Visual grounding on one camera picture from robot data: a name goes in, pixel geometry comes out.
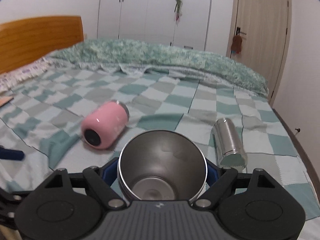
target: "pink tumbler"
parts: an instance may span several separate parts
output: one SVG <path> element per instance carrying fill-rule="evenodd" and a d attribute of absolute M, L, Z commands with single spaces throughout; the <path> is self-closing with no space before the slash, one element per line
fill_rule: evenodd
<path fill-rule="evenodd" d="M 96 149 L 107 149 L 117 139 L 129 120 L 129 110 L 119 101 L 108 101 L 81 123 L 85 141 Z"/>

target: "door frame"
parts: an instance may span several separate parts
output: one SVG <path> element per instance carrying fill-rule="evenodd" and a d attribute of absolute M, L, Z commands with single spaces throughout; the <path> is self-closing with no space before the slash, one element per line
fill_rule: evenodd
<path fill-rule="evenodd" d="M 236 33 L 238 2 L 239 2 L 239 0 L 233 0 L 233 9 L 232 9 L 232 17 L 231 17 L 231 28 L 230 28 L 230 35 L 229 35 L 229 41 L 228 41 L 228 49 L 227 49 L 227 54 L 226 54 L 227 57 L 231 56 L 232 38 Z M 269 104 L 271 106 L 273 105 L 273 103 L 275 101 L 275 98 L 276 98 L 276 95 L 278 93 L 278 89 L 279 89 L 279 86 L 280 86 L 282 74 L 283 74 L 283 71 L 284 71 L 285 62 L 287 60 L 288 49 L 289 49 L 289 41 L 290 41 L 290 34 L 291 34 L 291 20 L 292 20 L 292 0 L 288 0 L 288 2 L 289 2 L 288 23 L 287 23 L 288 33 L 287 33 L 287 36 L 286 36 L 286 39 L 285 39 L 284 51 L 283 51 L 281 65 L 280 65 L 280 69 L 279 69 L 279 73 L 278 73 L 278 77 L 277 77 L 277 81 L 276 81 L 276 86 L 275 86 L 273 91 L 269 91 L 269 93 L 272 93 L 272 97 L 269 100 Z"/>

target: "metal thermos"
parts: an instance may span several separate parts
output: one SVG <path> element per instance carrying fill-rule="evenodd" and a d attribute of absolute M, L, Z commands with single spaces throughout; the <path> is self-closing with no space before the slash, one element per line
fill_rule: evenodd
<path fill-rule="evenodd" d="M 217 147 L 218 166 L 232 167 L 242 172 L 248 158 L 244 152 L 236 127 L 229 118 L 220 118 L 213 126 Z"/>
<path fill-rule="evenodd" d="M 108 101 L 83 119 L 83 138 L 93 148 L 107 149 L 121 134 L 128 120 L 129 110 L 124 103 Z"/>
<path fill-rule="evenodd" d="M 207 162 L 198 146 L 185 136 L 151 130 L 132 138 L 118 161 L 118 182 L 132 200 L 195 201 L 207 179 Z"/>

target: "hanging ornament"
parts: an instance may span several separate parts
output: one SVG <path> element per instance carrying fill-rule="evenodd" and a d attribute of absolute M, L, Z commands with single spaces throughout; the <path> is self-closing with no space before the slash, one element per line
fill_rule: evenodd
<path fill-rule="evenodd" d="M 182 6 L 182 0 L 176 0 L 176 7 L 174 8 L 174 12 L 176 13 L 176 22 L 178 22 L 180 17 L 180 8 Z"/>

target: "cup rim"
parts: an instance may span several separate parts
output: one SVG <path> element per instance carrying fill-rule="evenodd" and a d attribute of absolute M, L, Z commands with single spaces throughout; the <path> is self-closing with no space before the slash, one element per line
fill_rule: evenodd
<path fill-rule="evenodd" d="M 204 160 L 204 165 L 205 165 L 205 177 L 204 177 L 204 182 L 203 182 L 201 188 L 199 189 L 199 191 L 198 191 L 192 198 L 190 198 L 190 199 L 188 200 L 190 203 L 192 203 L 192 202 L 199 196 L 199 194 L 201 193 L 202 189 L 203 189 L 204 186 L 205 186 L 205 183 L 206 183 L 206 180 L 207 180 L 207 176 L 208 176 L 208 165 L 207 165 L 206 158 L 205 158 L 203 152 L 200 150 L 200 148 L 199 148 L 193 141 L 191 141 L 188 137 L 184 136 L 184 135 L 181 134 L 181 133 L 175 132 L 175 131 L 164 130 L 164 129 L 152 129 L 152 130 L 144 131 L 144 132 L 139 133 L 139 134 L 137 134 L 136 136 L 132 137 L 132 138 L 124 145 L 124 147 L 122 148 L 121 153 L 120 153 L 120 156 L 119 156 L 119 160 L 118 160 L 118 171 L 119 171 L 119 175 L 120 175 L 121 182 L 124 184 L 124 187 L 126 188 L 126 190 L 129 191 L 130 194 L 132 194 L 132 195 L 133 195 L 135 198 L 137 198 L 138 200 L 142 200 L 140 197 L 138 197 L 138 196 L 129 188 L 129 186 L 127 185 L 127 183 L 125 182 L 125 180 L 124 180 L 124 178 L 123 178 L 122 171 L 121 171 L 121 167 L 120 167 L 121 157 L 122 157 L 122 154 L 123 154 L 124 149 L 127 147 L 127 145 L 128 145 L 133 139 L 135 139 L 136 137 L 138 137 L 138 136 L 140 136 L 140 135 L 142 135 L 142 134 L 144 134 L 144 133 L 155 132 L 155 131 L 172 132 L 172 133 L 176 133 L 176 134 L 184 137 L 185 139 L 187 139 L 188 141 L 190 141 L 194 146 L 196 146 L 196 148 L 198 149 L 198 151 L 199 151 L 200 154 L 202 155 L 202 158 L 203 158 L 203 160 Z"/>

